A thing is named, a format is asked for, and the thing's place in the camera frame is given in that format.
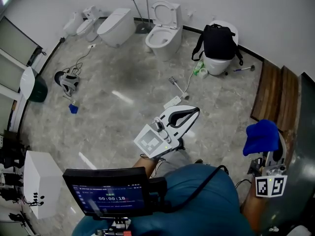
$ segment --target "green trash bin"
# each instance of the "green trash bin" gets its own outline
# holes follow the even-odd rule
[[[33,102],[43,102],[48,93],[46,82],[30,66],[22,74],[20,88],[23,96]]]

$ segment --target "gray and white device on floor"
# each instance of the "gray and white device on floor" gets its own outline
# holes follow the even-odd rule
[[[146,124],[134,143],[149,157],[160,157],[184,148],[182,136],[198,118],[200,109],[193,106],[174,106]]]

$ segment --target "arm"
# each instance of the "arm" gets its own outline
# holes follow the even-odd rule
[[[253,178],[251,188],[241,205],[241,213],[247,218],[252,230],[256,233],[260,230],[260,217],[267,201],[267,198],[256,197],[255,178]]]
[[[150,159],[148,157],[140,157],[140,159],[135,163],[133,168],[144,167],[146,169],[147,177],[149,178],[152,175],[153,170],[158,164],[158,159]]]

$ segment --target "toilet bowl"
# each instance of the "toilet bowl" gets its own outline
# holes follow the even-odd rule
[[[179,49],[182,42],[183,20],[181,6],[166,1],[156,1],[152,7],[153,23],[156,25],[146,37],[157,59],[167,61]]]
[[[96,20],[99,19],[100,14],[95,6],[83,10],[83,13],[88,19],[79,26],[79,28],[77,29],[77,34],[78,36],[85,37],[87,41],[92,42],[94,39],[97,38],[94,24]]]
[[[233,36],[233,41],[236,45],[238,45],[238,31],[232,24],[221,21],[221,20],[214,20],[209,25],[217,24],[224,27],[229,27],[232,33],[235,33],[235,36]],[[232,60],[224,60],[224,59],[211,59],[207,58],[205,54],[203,53],[203,63],[205,68],[208,70],[208,72],[211,75],[219,75],[222,72],[224,72],[227,67],[230,65]]]
[[[100,25],[97,34],[111,47],[120,47],[131,35],[136,26],[130,9],[118,8]]]
[[[80,13],[73,12],[69,22],[64,26],[63,30],[70,36],[77,34],[77,29],[83,23],[83,18]]]

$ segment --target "black monitor frame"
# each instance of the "black monitor frame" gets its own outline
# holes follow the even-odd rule
[[[92,213],[84,212],[86,216],[92,216],[95,219],[102,217],[135,217],[151,215],[152,208],[150,205],[149,181],[144,167],[117,169],[117,170],[75,170],[67,169],[63,178],[67,184],[71,194],[78,203],[81,210],[84,212],[83,204],[73,189],[73,185],[86,186],[124,186],[129,184],[140,184],[144,201],[143,209],[120,210],[119,213]]]

